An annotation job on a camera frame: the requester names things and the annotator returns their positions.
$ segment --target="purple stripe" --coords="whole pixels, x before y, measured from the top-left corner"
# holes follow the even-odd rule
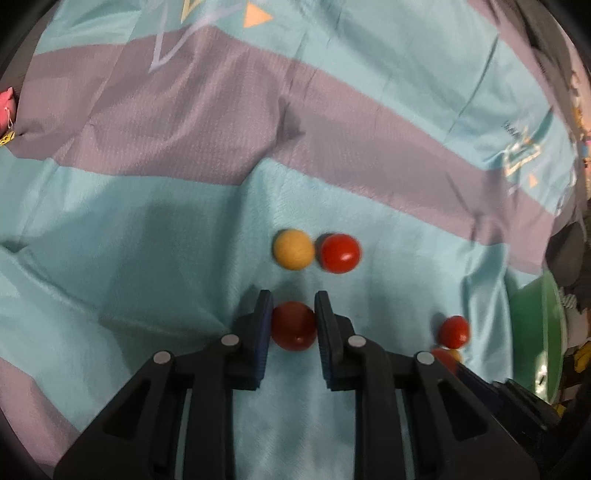
[[[183,32],[164,36],[163,54]],[[520,190],[508,196],[502,170],[470,165],[334,77],[215,27],[149,73],[153,50],[151,37],[34,57],[11,151],[102,174],[217,184],[240,184],[272,157],[462,238],[509,243],[521,265],[541,264],[553,217],[540,204]]]
[[[78,437],[35,381],[2,358],[0,407],[33,459],[50,470]]]

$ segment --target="ball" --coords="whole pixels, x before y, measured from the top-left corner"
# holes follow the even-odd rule
[[[361,260],[361,246],[350,235],[334,233],[324,239],[320,246],[322,268],[331,273],[347,273]]]
[[[314,244],[301,230],[285,230],[275,239],[273,255],[287,270],[302,270],[314,260]]]
[[[285,350],[300,352],[316,340],[314,312],[299,301],[287,301],[273,309],[271,337]]]
[[[431,350],[433,356],[439,360],[452,374],[457,374],[457,361],[450,353],[450,350],[444,348],[434,348]]]
[[[449,317],[439,329],[438,342],[451,350],[470,341],[470,324],[461,315]]]

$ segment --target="black plastic bracket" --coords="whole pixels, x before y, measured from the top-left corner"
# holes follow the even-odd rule
[[[540,477],[534,460],[487,406],[431,353],[396,355],[355,335],[349,319],[334,315],[325,291],[317,293],[314,308],[327,386],[356,390],[355,480],[407,478],[401,408],[408,419],[417,479]],[[489,401],[496,397],[486,393]]]
[[[232,390],[255,390],[265,372],[272,296],[204,350],[158,352],[99,413],[58,463],[55,480],[174,480],[187,392],[184,480],[235,478]]]

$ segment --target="pink object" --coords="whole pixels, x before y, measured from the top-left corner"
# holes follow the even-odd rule
[[[14,90],[10,87],[0,93],[0,137],[6,133],[17,115],[17,103],[14,100]]]

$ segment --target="yellow object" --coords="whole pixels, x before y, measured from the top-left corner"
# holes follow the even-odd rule
[[[530,179],[530,188],[532,189],[538,184],[538,179],[535,178],[532,173],[530,173],[529,179]]]
[[[287,270],[302,270],[314,260],[314,244],[301,230],[286,230],[280,233],[273,245],[277,263]]]
[[[460,352],[458,352],[457,350],[448,350],[448,352],[456,362],[460,362],[461,364],[464,363],[464,359]]]
[[[591,361],[591,342],[585,343],[574,355],[574,371],[583,373]]]
[[[262,8],[248,2],[246,4],[246,13],[244,14],[244,28],[254,27],[262,23],[273,20],[273,16],[265,12]]]
[[[0,147],[3,147],[8,142],[10,142],[10,140],[13,140],[13,139],[14,139],[14,131],[8,132],[6,135],[4,135],[2,138],[0,138]]]
[[[189,14],[195,10],[195,7],[201,4],[203,0],[184,0],[183,13],[181,13],[181,23],[183,23]]]
[[[562,418],[562,415],[564,415],[564,412],[566,411],[566,407],[562,405],[562,403],[558,403],[557,405],[555,405],[554,409],[556,410],[556,413],[560,418]]]

